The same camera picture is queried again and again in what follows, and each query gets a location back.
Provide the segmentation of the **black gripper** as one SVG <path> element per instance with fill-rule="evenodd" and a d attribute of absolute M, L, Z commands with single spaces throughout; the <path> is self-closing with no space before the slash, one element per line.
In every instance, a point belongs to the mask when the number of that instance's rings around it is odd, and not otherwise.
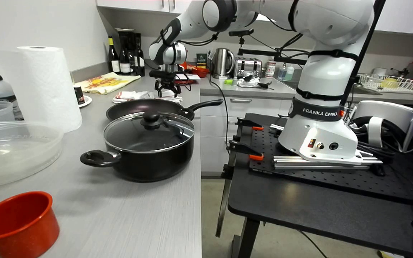
<path fill-rule="evenodd" d="M 180 86 L 175 81 L 175 78 L 157 78 L 154 81 L 154 88 L 160 91 L 162 88 L 167 88 L 172 91 L 180 91 Z"/>

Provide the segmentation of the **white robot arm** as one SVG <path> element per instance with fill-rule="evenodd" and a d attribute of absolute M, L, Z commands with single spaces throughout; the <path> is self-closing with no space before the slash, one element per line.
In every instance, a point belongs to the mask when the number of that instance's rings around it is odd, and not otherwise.
<path fill-rule="evenodd" d="M 190 0 L 149 45 L 159 64 L 185 58 L 183 38 L 243 28 L 256 15 L 314 41 L 278 141 L 304 159 L 358 163 L 357 136 L 342 121 L 341 98 L 372 31 L 374 0 Z"/>

